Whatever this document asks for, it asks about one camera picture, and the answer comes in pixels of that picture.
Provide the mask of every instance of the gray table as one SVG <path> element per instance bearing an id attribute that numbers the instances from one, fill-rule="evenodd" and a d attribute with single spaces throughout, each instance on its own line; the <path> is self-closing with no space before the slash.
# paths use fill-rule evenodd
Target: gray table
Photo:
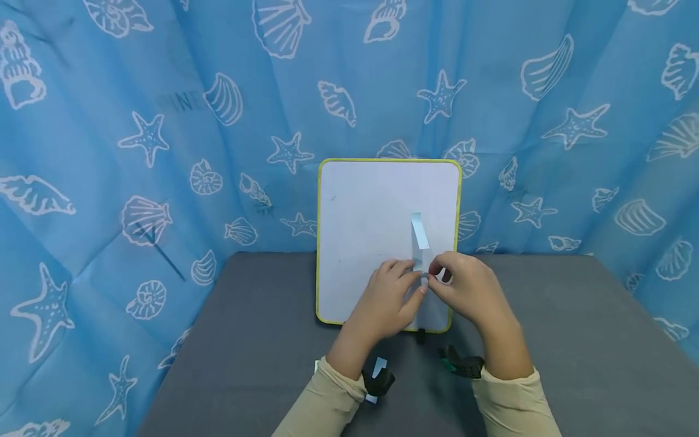
<path id="1" fill-rule="evenodd" d="M 567 437 L 699 436 L 699 370 L 592 257 L 489 255 Z M 142 436 L 269 436 L 338 333 L 315 318 L 314 254 L 232 256 L 160 387 Z M 436 348 L 482 353 L 455 317 L 375 349 L 396 375 L 346 436 L 483 436 L 470 384 Z"/>

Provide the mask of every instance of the left hand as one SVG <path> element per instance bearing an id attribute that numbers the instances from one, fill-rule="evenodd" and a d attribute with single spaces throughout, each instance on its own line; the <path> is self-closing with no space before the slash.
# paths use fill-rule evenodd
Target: left hand
<path id="1" fill-rule="evenodd" d="M 412 323 L 427 287 L 420 287 L 404 303 L 405 295 L 420 278 L 421 271 L 411 271 L 413 261 L 390 259 L 374 270 L 369 283 L 354 307 L 345 326 L 369 344 L 370 348 L 393 336 Z"/>

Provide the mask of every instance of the small paper piece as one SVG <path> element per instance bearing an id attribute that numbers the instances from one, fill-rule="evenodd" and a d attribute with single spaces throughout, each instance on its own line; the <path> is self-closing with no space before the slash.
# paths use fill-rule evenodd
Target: small paper piece
<path id="1" fill-rule="evenodd" d="M 382 368 L 386 368 L 387 361 L 381 357 L 376 358 L 376 364 L 374 364 L 374 371 L 371 374 L 372 378 L 376 378 L 379 375 L 379 372 L 381 371 Z M 370 394 L 366 395 L 365 398 L 368 402 L 371 403 L 376 403 L 379 399 L 376 396 L 371 396 Z"/>
<path id="2" fill-rule="evenodd" d="M 422 214 L 413 213 L 410 216 L 412 222 L 412 260 L 415 263 L 413 271 L 423 271 L 422 277 L 427 277 L 427 272 L 424 271 L 423 259 L 425 250 L 430 248 L 430 243 L 427 241 L 425 227 L 422 224 Z"/>

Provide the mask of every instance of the whiteboard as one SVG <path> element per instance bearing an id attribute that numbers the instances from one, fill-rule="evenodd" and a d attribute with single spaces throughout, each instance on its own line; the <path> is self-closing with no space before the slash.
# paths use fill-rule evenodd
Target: whiteboard
<path id="1" fill-rule="evenodd" d="M 456 249 L 461 167 L 445 159 L 328 159 L 318 188 L 316 316 L 342 324 L 372 272 L 412 258 L 411 214 L 421 213 L 430 248 L 424 265 Z M 444 332 L 451 310 L 428 291 L 408 331 Z"/>

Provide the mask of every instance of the beige sleeve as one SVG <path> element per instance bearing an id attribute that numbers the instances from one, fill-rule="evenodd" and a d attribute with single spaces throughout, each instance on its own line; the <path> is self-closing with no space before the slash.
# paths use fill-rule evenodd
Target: beige sleeve
<path id="1" fill-rule="evenodd" d="M 318 370 L 272 437 L 339 437 L 364 396 L 366 388 L 361 376 L 353 381 L 339 374 L 322 357 Z"/>
<path id="2" fill-rule="evenodd" d="M 561 437 L 536 369 L 527 378 L 503 381 L 483 368 L 473 393 L 488 437 Z"/>

